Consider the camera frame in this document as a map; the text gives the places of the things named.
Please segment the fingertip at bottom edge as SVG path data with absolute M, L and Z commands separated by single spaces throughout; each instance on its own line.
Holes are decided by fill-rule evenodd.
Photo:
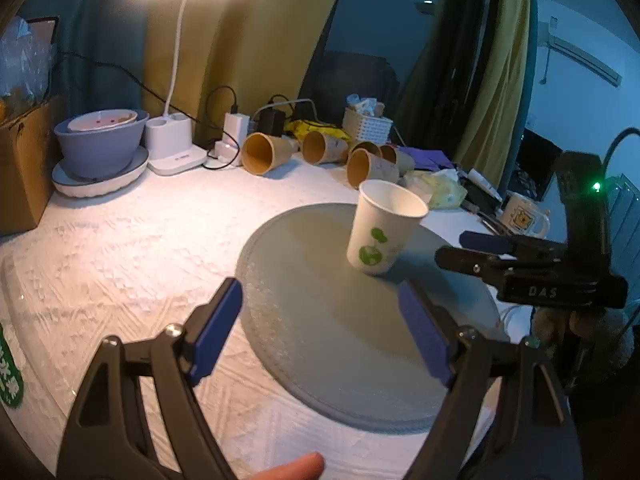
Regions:
M 250 480 L 318 480 L 326 463 L 320 453 L 314 452 L 255 474 Z

